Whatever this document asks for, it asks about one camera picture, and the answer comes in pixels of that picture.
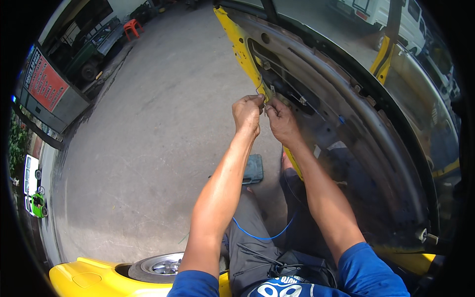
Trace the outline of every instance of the green truck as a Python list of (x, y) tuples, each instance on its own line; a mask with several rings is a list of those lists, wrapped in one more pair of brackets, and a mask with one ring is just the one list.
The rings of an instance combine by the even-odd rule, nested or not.
[(110, 19), (94, 34), (90, 34), (90, 30), (84, 31), (79, 32), (72, 45), (60, 42), (49, 54), (59, 70), (71, 81), (77, 81), (78, 78), (93, 81), (99, 72), (97, 66), (124, 33), (117, 17)]

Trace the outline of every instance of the red plastic chair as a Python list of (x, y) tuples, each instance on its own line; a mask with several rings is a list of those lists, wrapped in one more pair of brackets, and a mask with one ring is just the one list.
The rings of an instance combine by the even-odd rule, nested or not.
[(123, 26), (123, 30), (125, 31), (125, 34), (127, 35), (127, 39), (130, 41), (130, 37), (129, 35), (127, 34), (127, 30), (130, 29), (132, 30), (133, 34), (137, 37), (137, 38), (140, 38), (139, 36), (139, 33), (137, 32), (137, 30), (135, 29), (135, 25), (139, 25), (140, 27), (140, 30), (142, 30), (142, 32), (145, 32), (142, 28), (142, 26), (140, 26), (140, 23), (137, 22), (136, 19), (131, 19), (130, 21), (128, 21), (124, 26)]

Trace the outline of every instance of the forearm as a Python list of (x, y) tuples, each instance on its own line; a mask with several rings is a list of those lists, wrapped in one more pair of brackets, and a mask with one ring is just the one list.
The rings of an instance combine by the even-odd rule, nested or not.
[[(219, 252), (226, 227), (239, 203), (244, 170), (254, 136), (236, 134), (215, 172), (201, 191), (191, 216), (190, 237), (180, 271), (199, 270), (218, 277)], [(211, 251), (203, 257), (200, 250)]]
[(364, 241), (353, 210), (305, 143), (296, 145), (291, 152), (304, 178), (310, 213), (338, 263), (348, 248)]

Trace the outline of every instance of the red sign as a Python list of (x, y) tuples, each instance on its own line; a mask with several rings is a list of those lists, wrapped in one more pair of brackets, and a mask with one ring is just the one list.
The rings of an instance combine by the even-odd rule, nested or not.
[(38, 48), (35, 49), (27, 71), (25, 88), (52, 112), (69, 85), (51, 67)]

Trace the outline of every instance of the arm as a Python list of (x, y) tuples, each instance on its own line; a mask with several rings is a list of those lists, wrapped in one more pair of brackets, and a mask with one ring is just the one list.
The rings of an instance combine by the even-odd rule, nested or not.
[(342, 254), (364, 242), (350, 204), (305, 144), (292, 111), (276, 98), (266, 106), (274, 136), (287, 147), (304, 177), (310, 213), (316, 221), (336, 265)]
[(180, 272), (199, 270), (219, 277), (221, 241), (238, 207), (247, 158), (260, 132), (263, 101), (262, 94), (249, 95), (233, 104), (236, 134), (196, 201)]

